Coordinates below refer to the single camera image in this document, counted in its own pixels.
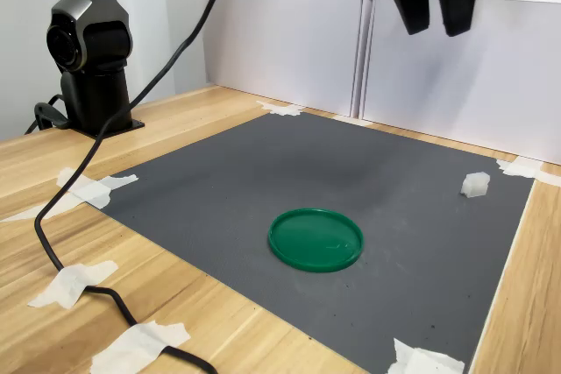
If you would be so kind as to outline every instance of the black cable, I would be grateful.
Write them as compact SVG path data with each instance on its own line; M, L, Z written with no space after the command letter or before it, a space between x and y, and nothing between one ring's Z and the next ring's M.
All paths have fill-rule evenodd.
M51 98L49 100L49 105L54 105L57 100L61 100L64 101L64 98L62 98L61 94L57 94L55 96L53 96L53 98ZM29 135L32 131L35 130L35 128L37 127L37 120L35 120L31 126L29 126L29 128L25 131L24 135Z
M45 232L41 227L41 221L43 220L45 215L49 212L49 210L53 208L56 202L60 200L60 198L64 195L64 193L68 191L68 189L76 182L76 180L78 180L78 177L80 177L80 175L84 172L89 162L92 160L92 158L94 158L94 155L99 149L99 146L103 141L105 132L107 131L109 126L115 120L120 118L123 114L135 108L138 105L138 103L141 102L148 95L148 93L152 90L152 88L154 88L154 86L166 75L169 69L172 68L174 63L181 56L181 53L183 53L183 51L193 43L197 35L199 35L199 32L204 26L204 23L206 22L207 18L209 17L210 11L212 11L212 7L214 6L215 2L216 0L209 0L206 7L204 8L204 12L202 13L201 18L199 19L199 22L195 26L195 29L191 32L191 34L187 37L187 39L180 44L180 46L177 48L177 50L169 59L169 61L166 63L166 65L158 72L158 74L156 74L156 76L154 76L154 78L148 83L148 85L146 85L146 87L140 92L140 94L138 94L138 96L134 100L132 100L132 102L128 106L123 107L121 110L119 110L115 115L110 117L105 122L105 124L103 125L102 129L100 130L99 134L96 137L96 141L91 146L91 149L86 155L86 158L84 158L84 160L78 166L74 174L72 174L70 179L68 179L65 185L60 188L59 192L45 205L45 207L41 209L41 211L35 218L34 226L35 226L35 231L37 232L37 237L39 238L41 245L43 245L43 248L45 249L47 256L49 256L51 262L53 262L54 267L56 267L58 271L60 271L64 267L64 265L56 256L53 247L51 247L51 244L46 239ZM89 293L103 293L109 295L111 298L113 298L119 310L121 311L127 322L129 323L129 325L134 326L135 324L137 324L137 321L132 316L131 312L124 304L124 301L121 299L121 297L116 291L110 288L102 288L100 286L88 286L86 287L85 291ZM181 349L176 349L176 348L172 348L171 346L167 346L164 348L164 350L162 350L162 352L180 358L183 361L192 363L210 374L217 373L217 370L210 363L207 363L206 361L202 360L198 356L189 354L188 352L185 352Z

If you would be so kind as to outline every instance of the cubicle panel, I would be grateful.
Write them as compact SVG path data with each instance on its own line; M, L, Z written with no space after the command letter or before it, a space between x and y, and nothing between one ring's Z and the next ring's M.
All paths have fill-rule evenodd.
M561 164L561 4L478 0L472 29L405 31L393 0L375 0L362 116Z
M209 81L349 116L365 2L218 0L204 31Z

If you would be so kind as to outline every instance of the gray mat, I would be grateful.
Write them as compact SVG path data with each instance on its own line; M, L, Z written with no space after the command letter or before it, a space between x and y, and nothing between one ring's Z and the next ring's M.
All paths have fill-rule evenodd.
M479 171L487 196L459 195ZM372 373L395 361L394 338L467 371L532 185L494 159L307 114L266 115L130 173L104 213ZM267 231L294 208L355 221L359 261L284 265Z

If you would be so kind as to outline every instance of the green plastic lid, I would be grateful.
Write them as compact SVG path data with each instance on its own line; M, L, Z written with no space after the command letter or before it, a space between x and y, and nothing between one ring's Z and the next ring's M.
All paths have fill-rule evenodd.
M308 272L334 272L359 259L364 239L349 218L325 209L296 209L271 224L269 244L287 265Z

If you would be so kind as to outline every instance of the masking tape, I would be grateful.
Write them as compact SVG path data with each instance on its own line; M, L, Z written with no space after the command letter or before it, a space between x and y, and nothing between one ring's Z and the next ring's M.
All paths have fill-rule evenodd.
M118 268L111 260L99 265L72 265L61 269L46 290L27 303L29 307L44 307L58 302L61 307L72 308L86 286L102 283Z
M301 110L305 109L303 105L290 104L287 106L273 105L267 102L257 101L263 106L263 109L268 109L271 112L269 114L278 114L279 116L299 116Z
M535 159L518 157L513 162L497 159L499 168L506 175L515 175L526 177L528 179L536 179L542 183L551 184L552 186L561 187L561 177L545 173L541 170L542 161Z
M178 347L191 336L182 323L136 324L92 359L91 374L133 374L155 361L166 346Z
M62 187L72 176L75 170L72 168L63 168L60 170L59 178L57 179L57 186ZM133 181L138 180L136 175L129 175L127 177L105 177L99 181L89 179L85 175L81 175L74 185L68 190L64 196L53 206L53 208L45 215L45 219L49 219L55 215L62 214L76 206L88 202L90 205L98 209L102 209L110 202L110 191L116 188L126 186ZM27 209L19 214L10 216L0 222L20 221L23 219L32 219L39 214L42 208L46 205L41 203L33 208Z
M357 118L347 117L347 116L334 116L332 120L337 120L338 122L345 122L350 124L356 124L357 126L369 126L372 122L368 122L367 120L359 120Z
M464 363L445 354L411 348L394 339L396 362L387 374L462 374Z

